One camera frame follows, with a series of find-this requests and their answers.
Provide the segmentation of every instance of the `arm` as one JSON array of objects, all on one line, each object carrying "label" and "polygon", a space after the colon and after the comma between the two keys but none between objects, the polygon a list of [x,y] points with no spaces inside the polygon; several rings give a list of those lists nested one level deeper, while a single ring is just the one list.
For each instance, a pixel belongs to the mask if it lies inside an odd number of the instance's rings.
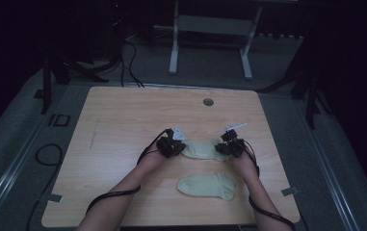
[{"label": "arm", "polygon": [[[230,156],[228,161],[234,165],[236,171],[243,178],[244,182],[249,189],[249,195],[252,198],[252,201],[259,208],[271,212],[273,214],[279,215],[280,213],[273,201],[268,196],[263,184],[261,183],[257,170],[255,168],[254,163],[249,158],[247,153],[243,152],[243,154],[239,158],[235,158]],[[278,221],[276,219],[267,217],[259,212],[254,211],[255,220],[258,226],[258,230],[268,231],[268,230],[286,230],[290,231],[291,227],[287,224]]]},{"label": "arm", "polygon": [[[159,152],[152,152],[135,166],[110,192],[129,191],[138,188],[145,177],[158,168],[166,158]],[[110,197],[98,201],[78,226],[82,230],[116,230],[134,197],[134,194]]]}]

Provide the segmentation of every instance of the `sock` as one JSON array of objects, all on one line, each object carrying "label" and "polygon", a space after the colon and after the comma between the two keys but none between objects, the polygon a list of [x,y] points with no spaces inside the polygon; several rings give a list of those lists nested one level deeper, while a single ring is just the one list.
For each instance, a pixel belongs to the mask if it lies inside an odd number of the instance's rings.
[{"label": "sock", "polygon": [[196,159],[225,161],[225,156],[216,151],[215,145],[220,142],[219,139],[212,141],[183,141],[187,146],[182,154]]},{"label": "sock", "polygon": [[191,175],[181,179],[177,188],[188,195],[219,196],[224,200],[234,197],[235,183],[224,172],[210,175]]}]

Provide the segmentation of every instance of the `gray carpet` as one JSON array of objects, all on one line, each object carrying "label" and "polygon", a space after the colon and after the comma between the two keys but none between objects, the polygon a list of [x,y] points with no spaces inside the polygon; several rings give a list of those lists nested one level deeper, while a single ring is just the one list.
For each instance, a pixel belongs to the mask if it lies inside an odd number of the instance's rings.
[{"label": "gray carpet", "polygon": [[[170,46],[163,40],[153,43],[137,43],[137,55],[132,65],[133,73],[144,84],[150,86],[172,85],[201,88],[255,90],[279,80],[301,41],[292,38],[257,38],[249,54],[254,78],[243,78],[240,58],[234,49],[209,49],[180,47],[179,65],[175,75],[168,74]],[[133,55],[131,46],[125,46],[124,58],[129,62]],[[9,194],[0,206],[0,230],[25,230],[32,208],[54,172],[54,167],[41,166],[36,160],[36,151],[47,143],[58,144],[64,152],[69,145],[78,116],[82,110],[91,86],[119,86],[120,68],[102,73],[110,79],[109,84],[97,84],[82,78],[75,78],[69,86],[54,85],[53,105],[47,115],[40,115],[42,104],[33,95],[41,88],[40,73],[31,78],[0,119],[0,179],[10,163],[20,153],[26,152],[20,174],[14,181]],[[131,82],[129,75],[125,82]],[[317,147],[312,140],[312,131],[303,119],[306,103],[289,96],[292,84],[269,94],[259,94],[264,112],[270,124],[280,158],[291,186],[300,193],[295,195],[297,204],[310,230],[345,230],[326,177],[319,165]],[[327,115],[322,108],[315,115],[314,136],[327,155],[331,167],[347,196],[357,224],[367,230],[367,180],[342,129],[333,115]],[[67,127],[48,126],[50,117],[71,116]],[[42,152],[44,161],[57,162],[57,149],[48,148]],[[42,227],[40,219],[45,208],[45,196],[36,208],[30,230],[74,230],[74,228],[48,229]],[[164,228],[122,228],[122,230],[240,230],[237,226],[213,227],[164,227]],[[306,230],[302,221],[297,230]]]}]

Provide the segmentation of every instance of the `wooden table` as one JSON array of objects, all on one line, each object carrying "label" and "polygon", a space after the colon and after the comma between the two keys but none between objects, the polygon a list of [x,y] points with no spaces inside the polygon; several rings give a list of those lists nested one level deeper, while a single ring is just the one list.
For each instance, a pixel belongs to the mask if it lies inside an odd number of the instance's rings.
[{"label": "wooden table", "polygon": [[[205,98],[214,105],[205,106]],[[61,203],[48,202],[42,224],[77,226],[90,202],[120,181],[164,129],[179,126],[188,140],[211,141],[223,128],[242,122],[247,125],[236,132],[252,145],[268,194],[284,217],[297,222],[300,215],[293,195],[281,193],[289,183],[254,91],[94,87],[52,192],[64,198]],[[236,182],[232,200],[188,196],[176,188],[186,176],[221,171]],[[121,225],[255,223],[248,196],[229,163],[178,155],[146,178]]]}]

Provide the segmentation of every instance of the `black cable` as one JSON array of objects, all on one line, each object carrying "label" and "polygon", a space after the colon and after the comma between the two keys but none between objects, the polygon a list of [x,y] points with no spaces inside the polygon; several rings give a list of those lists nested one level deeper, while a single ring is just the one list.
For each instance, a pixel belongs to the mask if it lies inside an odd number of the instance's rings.
[{"label": "black cable", "polygon": [[265,215],[265,216],[268,216],[270,218],[273,218],[273,219],[276,219],[280,222],[283,222],[285,224],[288,224],[289,227],[291,228],[291,230],[295,231],[295,225],[293,222],[291,222],[289,219],[287,218],[283,218],[282,216],[280,215],[276,215],[276,214],[273,214],[271,212],[268,212],[268,211],[265,211],[263,209],[261,209],[260,207],[258,207],[251,199],[251,195],[249,196],[249,204],[251,205],[251,207],[256,210],[258,213],[262,214],[262,215]]},{"label": "black cable", "polygon": [[123,62],[122,55],[120,55],[120,63],[122,64],[122,71],[120,72],[120,85],[123,86],[123,73],[125,72],[125,63]]},{"label": "black cable", "polygon": [[153,152],[157,152],[157,151],[161,151],[161,150],[162,150],[162,149],[157,149],[157,150],[149,151],[149,152],[146,152],[146,154],[153,153]]},{"label": "black cable", "polygon": [[[149,147],[151,145],[153,145],[157,140],[159,140],[159,138],[164,134],[166,133],[166,129],[161,132],[156,138],[155,140],[153,140],[153,142],[150,143],[150,145],[148,147],[146,147],[144,149],[144,151],[142,152],[141,156],[138,158],[138,162],[136,163],[136,165],[138,165],[138,163],[141,161],[141,159],[148,153],[152,153],[154,151],[150,151],[150,152],[147,152],[147,150],[149,149]],[[138,186],[138,188],[134,189],[134,190],[130,190],[130,191],[118,191],[118,192],[106,192],[100,196],[98,196],[97,198],[95,198],[91,203],[90,205],[88,206],[88,209],[87,209],[87,212],[86,214],[88,213],[88,211],[93,207],[93,205],[95,205],[97,202],[103,200],[103,199],[106,199],[106,198],[110,198],[110,197],[115,197],[115,196],[121,196],[121,195],[129,195],[129,194],[134,194],[134,193],[137,193],[141,190],[141,186]]]},{"label": "black cable", "polygon": [[131,42],[127,41],[127,40],[125,41],[125,43],[128,44],[128,45],[130,45],[130,46],[132,46],[133,47],[133,50],[134,50],[133,55],[132,55],[132,59],[129,62],[129,74],[135,80],[135,82],[137,83],[138,87],[140,87],[140,85],[141,85],[141,87],[144,88],[144,84],[139,79],[137,79],[135,77],[135,75],[132,73],[132,63],[135,60],[136,53],[137,53],[136,46],[134,44],[132,44]]},{"label": "black cable", "polygon": [[[44,149],[45,147],[48,147],[48,146],[54,146],[54,147],[57,147],[58,148],[59,154],[60,154],[60,160],[57,163],[46,163],[46,162],[43,162],[39,158],[39,154],[42,151],[42,149]],[[33,208],[31,210],[30,216],[27,218],[26,230],[30,230],[30,223],[31,223],[31,220],[33,218],[33,214],[36,211],[36,208],[39,205],[39,202],[41,201],[42,196],[47,192],[48,187],[50,186],[51,182],[56,177],[56,175],[58,173],[58,170],[60,169],[60,166],[63,163],[63,160],[64,160],[63,150],[62,150],[62,148],[59,145],[57,145],[55,143],[46,144],[46,145],[42,146],[41,148],[39,148],[39,150],[37,150],[37,152],[36,152],[36,161],[39,164],[41,164],[43,166],[47,166],[47,167],[53,167],[53,166],[55,166],[56,168],[54,170],[54,173],[51,175],[50,179],[48,180],[47,184],[44,186],[44,189],[42,190],[41,195],[39,196],[39,199],[37,199],[36,203],[33,205]]]},{"label": "black cable", "polygon": [[[249,148],[251,149],[251,152],[252,152],[252,155],[254,155],[255,156],[255,153],[254,153],[254,150],[252,149],[252,146],[247,142],[247,141],[244,141],[248,146],[249,146]],[[258,174],[258,176],[259,176],[259,166],[257,165],[257,162],[256,162],[256,158],[252,158],[252,156],[251,156],[251,153],[249,153],[248,151],[247,151],[247,149],[246,148],[244,148],[243,149],[246,153],[247,153],[247,155],[249,156],[249,158],[252,160],[252,162],[254,163],[254,165],[255,165],[255,169],[256,169],[256,171],[257,171],[257,174]],[[268,212],[268,211],[265,211],[265,210],[263,210],[263,209],[261,209],[260,207],[258,207],[253,201],[252,201],[252,199],[251,199],[251,195],[249,196],[249,205],[254,209],[254,210],[256,210],[258,213],[260,213],[260,214],[262,214],[262,215],[265,215],[265,216],[268,216],[268,217],[270,217],[270,218],[273,218],[273,219],[276,219],[276,220],[278,220],[278,221],[280,221],[280,222],[283,222],[283,223],[285,223],[285,224],[288,224],[289,226],[290,226],[290,228],[294,231],[295,230],[295,225],[294,225],[294,223],[293,222],[291,222],[289,219],[287,219],[287,218],[284,218],[284,217],[282,217],[282,216],[279,216],[279,215],[276,215],[276,214],[273,214],[273,213],[271,213],[271,212]]]}]

